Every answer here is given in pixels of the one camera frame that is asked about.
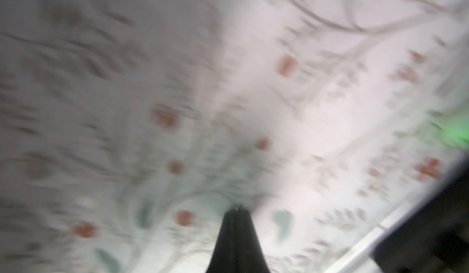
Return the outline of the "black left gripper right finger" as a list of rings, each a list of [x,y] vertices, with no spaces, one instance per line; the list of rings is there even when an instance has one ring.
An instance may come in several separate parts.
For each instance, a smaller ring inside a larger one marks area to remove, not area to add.
[[[239,272],[269,273],[251,214],[239,208]]]

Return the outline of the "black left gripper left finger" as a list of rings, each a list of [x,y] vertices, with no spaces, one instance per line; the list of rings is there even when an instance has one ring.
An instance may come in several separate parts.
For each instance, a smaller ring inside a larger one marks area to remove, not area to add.
[[[239,209],[231,209],[224,214],[210,264],[206,273],[238,272],[238,229]]]

